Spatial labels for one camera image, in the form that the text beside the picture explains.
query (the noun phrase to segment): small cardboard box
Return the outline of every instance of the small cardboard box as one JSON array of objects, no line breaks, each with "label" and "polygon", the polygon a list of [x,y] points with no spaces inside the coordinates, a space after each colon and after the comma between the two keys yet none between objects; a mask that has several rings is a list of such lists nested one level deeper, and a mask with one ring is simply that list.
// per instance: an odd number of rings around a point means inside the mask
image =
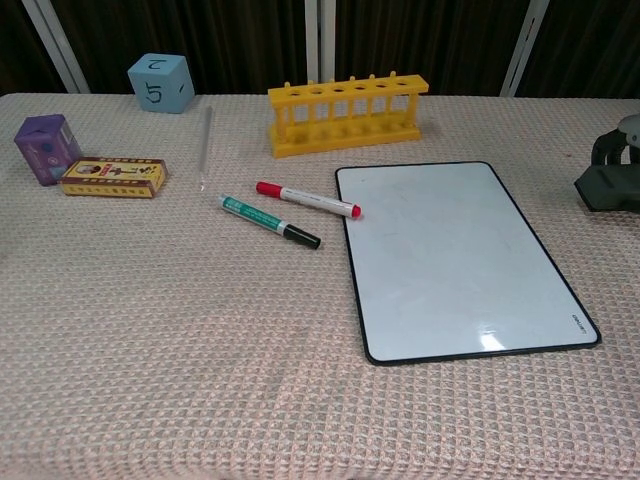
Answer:
[{"label": "small cardboard box", "polygon": [[64,115],[27,117],[13,140],[43,186],[55,185],[82,156]]},{"label": "small cardboard box", "polygon": [[85,157],[60,178],[67,195],[152,198],[167,178],[164,160]]}]

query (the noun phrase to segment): test tube rack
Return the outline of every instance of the test tube rack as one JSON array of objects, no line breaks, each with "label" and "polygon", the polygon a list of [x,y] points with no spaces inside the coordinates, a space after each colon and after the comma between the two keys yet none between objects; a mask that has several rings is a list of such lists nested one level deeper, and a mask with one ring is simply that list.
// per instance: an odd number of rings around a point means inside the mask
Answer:
[{"label": "test tube rack", "polygon": [[[309,82],[294,87],[287,82],[284,87],[271,88],[269,101],[276,117],[269,131],[273,156],[418,140],[418,95],[428,91],[429,84],[420,75],[396,76],[396,72],[381,78],[370,75],[366,80],[352,76],[346,82]],[[408,97],[406,109],[393,108],[393,99],[398,96]],[[384,100],[381,111],[374,111],[376,98]],[[366,103],[366,112],[355,112],[356,102]],[[338,104],[346,104],[346,108],[339,111]],[[297,120],[296,110],[302,110],[306,118]]]}]

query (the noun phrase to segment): black marker cap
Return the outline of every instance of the black marker cap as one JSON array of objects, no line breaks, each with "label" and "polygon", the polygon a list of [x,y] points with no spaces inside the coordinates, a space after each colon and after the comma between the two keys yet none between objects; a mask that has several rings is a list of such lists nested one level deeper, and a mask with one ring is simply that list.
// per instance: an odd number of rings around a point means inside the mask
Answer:
[{"label": "black marker cap", "polygon": [[284,238],[288,238],[289,240],[293,240],[294,242],[298,242],[302,245],[313,248],[314,250],[316,250],[320,246],[320,239],[318,237],[311,235],[304,230],[300,230],[298,227],[295,227],[291,224],[284,227],[282,236]]}]

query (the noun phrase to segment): green marker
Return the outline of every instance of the green marker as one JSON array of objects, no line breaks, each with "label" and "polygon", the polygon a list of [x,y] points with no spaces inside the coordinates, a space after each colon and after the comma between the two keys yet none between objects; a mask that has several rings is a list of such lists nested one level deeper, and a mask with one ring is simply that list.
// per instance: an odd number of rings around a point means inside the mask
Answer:
[{"label": "green marker", "polygon": [[250,222],[256,223],[261,227],[264,227],[272,232],[282,235],[284,238],[293,240],[314,250],[320,246],[320,239],[310,233],[300,230],[298,227],[291,225],[289,222],[280,220],[273,215],[262,212],[257,208],[242,203],[233,197],[228,195],[220,195],[218,197],[218,203],[227,212],[234,213],[239,217],[242,217]]}]

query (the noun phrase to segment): marker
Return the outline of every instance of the marker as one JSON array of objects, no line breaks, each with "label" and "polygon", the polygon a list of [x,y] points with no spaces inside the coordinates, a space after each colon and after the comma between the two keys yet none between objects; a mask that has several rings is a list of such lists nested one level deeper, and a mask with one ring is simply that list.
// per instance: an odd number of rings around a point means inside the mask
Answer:
[{"label": "marker", "polygon": [[313,193],[301,192],[291,188],[281,187],[274,183],[258,182],[256,190],[262,195],[280,198],[282,200],[290,200],[292,202],[307,205],[309,207],[328,210],[329,212],[344,215],[345,217],[358,218],[362,214],[362,209],[353,203],[341,202],[333,198],[321,197]]},{"label": "marker", "polygon": [[288,222],[280,220],[279,218],[262,212],[257,208],[242,203],[233,197],[228,195],[220,195],[218,197],[218,203],[227,212],[234,213],[239,217],[242,217],[250,222],[257,223],[258,225],[271,230],[272,232],[282,235],[284,238],[293,240],[294,242],[306,245],[314,250],[320,246],[320,239],[310,233],[300,230],[298,227],[291,225]]}]

